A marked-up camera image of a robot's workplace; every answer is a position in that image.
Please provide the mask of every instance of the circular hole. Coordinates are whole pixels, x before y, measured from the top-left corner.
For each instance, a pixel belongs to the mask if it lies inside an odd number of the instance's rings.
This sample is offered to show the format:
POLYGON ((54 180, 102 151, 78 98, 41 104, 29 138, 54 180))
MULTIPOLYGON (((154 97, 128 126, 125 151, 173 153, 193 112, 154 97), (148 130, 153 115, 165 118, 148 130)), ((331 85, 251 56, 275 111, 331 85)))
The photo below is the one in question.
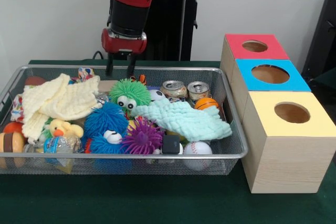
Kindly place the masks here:
POLYGON ((280 84, 289 80, 287 71, 272 65, 259 65, 252 68, 255 78, 266 83, 280 84))
POLYGON ((274 108, 275 113, 289 123, 305 123, 310 119, 308 110, 296 103, 280 103, 274 108))
POLYGON ((243 47, 251 52, 264 52, 267 50, 267 45, 257 40, 248 40, 243 43, 243 47))

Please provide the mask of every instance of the metal wire basket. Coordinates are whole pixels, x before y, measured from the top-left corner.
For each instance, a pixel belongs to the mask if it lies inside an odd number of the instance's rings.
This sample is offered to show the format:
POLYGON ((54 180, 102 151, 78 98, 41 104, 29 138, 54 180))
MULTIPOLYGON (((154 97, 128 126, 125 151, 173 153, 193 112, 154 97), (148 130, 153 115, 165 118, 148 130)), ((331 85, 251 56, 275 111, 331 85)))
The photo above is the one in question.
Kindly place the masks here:
MULTIPOLYGON (((0 130, 9 122, 13 99, 23 92, 27 77, 40 76, 52 80, 61 73, 78 75, 80 66, 27 65, 19 68, 0 94, 0 130)), ((126 67, 115 66, 112 76, 105 75, 103 66, 91 67, 101 80, 119 80, 126 76, 126 67)), ((209 84, 213 98, 221 104, 220 115, 232 128, 230 137, 211 141, 212 155, 131 155, 131 154, 49 154, 0 153, 0 174, 165 174, 165 175, 228 175, 248 148, 239 122, 226 76, 217 68, 161 68, 136 67, 136 76, 145 74, 151 86, 166 80, 180 80, 185 84, 203 81, 209 84), (48 162, 58 160, 66 168, 48 162), (204 169, 189 169, 185 163, 204 169)))

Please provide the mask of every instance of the shape sorter box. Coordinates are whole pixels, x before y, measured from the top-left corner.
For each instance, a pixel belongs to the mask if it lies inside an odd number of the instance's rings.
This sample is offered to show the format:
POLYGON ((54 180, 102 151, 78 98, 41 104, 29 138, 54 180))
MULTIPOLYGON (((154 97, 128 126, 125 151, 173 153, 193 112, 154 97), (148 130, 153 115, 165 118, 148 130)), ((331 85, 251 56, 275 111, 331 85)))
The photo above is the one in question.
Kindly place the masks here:
POLYGON ((240 120, 243 119, 248 91, 310 92, 290 60, 237 59, 230 86, 240 120))
POLYGON ((252 193, 316 193, 336 150, 336 126, 311 92, 250 91, 242 159, 252 193))
POLYGON ((226 34, 224 37, 220 69, 231 83, 236 59, 278 59, 288 56, 272 34, 226 34))

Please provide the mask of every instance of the red box lid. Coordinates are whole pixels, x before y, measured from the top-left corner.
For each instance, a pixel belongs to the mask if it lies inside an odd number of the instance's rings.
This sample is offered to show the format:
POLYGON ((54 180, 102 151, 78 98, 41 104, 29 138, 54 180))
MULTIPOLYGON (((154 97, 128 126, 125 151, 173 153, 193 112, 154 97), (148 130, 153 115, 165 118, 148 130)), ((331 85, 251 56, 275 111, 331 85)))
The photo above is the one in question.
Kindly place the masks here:
POLYGON ((235 59, 289 59, 273 34, 226 34, 225 37, 235 59))

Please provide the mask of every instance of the rubber duck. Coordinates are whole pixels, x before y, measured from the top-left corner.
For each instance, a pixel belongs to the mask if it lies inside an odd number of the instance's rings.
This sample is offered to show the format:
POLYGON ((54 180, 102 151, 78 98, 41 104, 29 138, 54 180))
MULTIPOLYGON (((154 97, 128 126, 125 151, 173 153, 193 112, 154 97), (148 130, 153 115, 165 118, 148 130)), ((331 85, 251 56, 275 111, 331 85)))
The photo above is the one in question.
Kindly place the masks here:
POLYGON ((69 122, 54 119, 51 121, 49 130, 53 136, 77 136, 81 138, 84 134, 83 128, 75 125, 70 124, 69 122))

